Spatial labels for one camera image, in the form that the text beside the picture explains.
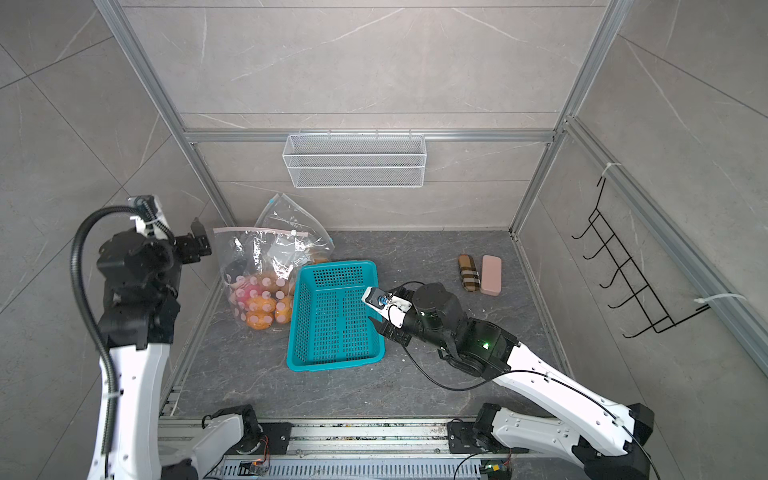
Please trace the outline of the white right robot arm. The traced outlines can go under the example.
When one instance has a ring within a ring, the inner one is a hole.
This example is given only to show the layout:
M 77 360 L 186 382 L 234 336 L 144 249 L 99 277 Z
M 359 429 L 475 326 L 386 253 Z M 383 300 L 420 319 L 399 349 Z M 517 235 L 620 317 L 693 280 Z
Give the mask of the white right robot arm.
M 363 302 L 376 332 L 408 347 L 418 339 L 436 347 L 451 367 L 520 394 L 548 412 L 520 414 L 486 403 L 472 430 L 485 450 L 526 449 L 581 467 L 590 479 L 650 479 L 660 473 L 645 444 L 654 412 L 599 395 L 542 360 L 499 325 L 470 317 L 440 283 L 411 290 L 369 287 Z

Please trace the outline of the wrinkled brown potato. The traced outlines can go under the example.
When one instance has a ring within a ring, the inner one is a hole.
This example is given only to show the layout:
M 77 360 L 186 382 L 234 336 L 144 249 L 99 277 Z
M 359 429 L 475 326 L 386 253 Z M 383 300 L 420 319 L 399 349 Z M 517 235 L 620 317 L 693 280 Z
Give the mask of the wrinkled brown potato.
M 274 320 L 278 324 L 288 324 L 292 319 L 293 297 L 287 296 L 276 303 Z

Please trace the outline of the pink dotted clear bag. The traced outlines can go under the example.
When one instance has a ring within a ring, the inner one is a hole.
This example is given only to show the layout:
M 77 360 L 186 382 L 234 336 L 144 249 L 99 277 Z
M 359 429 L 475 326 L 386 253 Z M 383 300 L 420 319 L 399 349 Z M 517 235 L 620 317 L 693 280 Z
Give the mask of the pink dotted clear bag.
M 272 292 L 277 302 L 292 296 L 294 303 L 297 271 L 311 259 L 300 250 L 296 231 L 219 227 L 213 230 L 213 235 L 225 296 L 235 320 L 247 325 L 249 285 L 262 285 L 264 290 Z M 274 320 L 270 328 L 287 326 L 290 322 L 278 324 Z

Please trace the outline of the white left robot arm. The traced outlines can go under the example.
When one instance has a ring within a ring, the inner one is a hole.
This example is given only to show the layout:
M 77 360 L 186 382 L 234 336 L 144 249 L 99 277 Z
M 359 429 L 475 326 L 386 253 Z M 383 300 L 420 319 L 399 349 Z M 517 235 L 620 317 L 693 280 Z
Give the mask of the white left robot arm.
M 203 479 L 228 454 L 251 454 L 267 439 L 250 405 L 207 414 L 191 439 L 160 444 L 162 377 L 180 312 L 183 265 L 210 255 L 199 220 L 190 233 L 157 239 L 141 226 L 105 242 L 97 267 L 105 278 L 97 337 L 107 358 L 91 479 Z

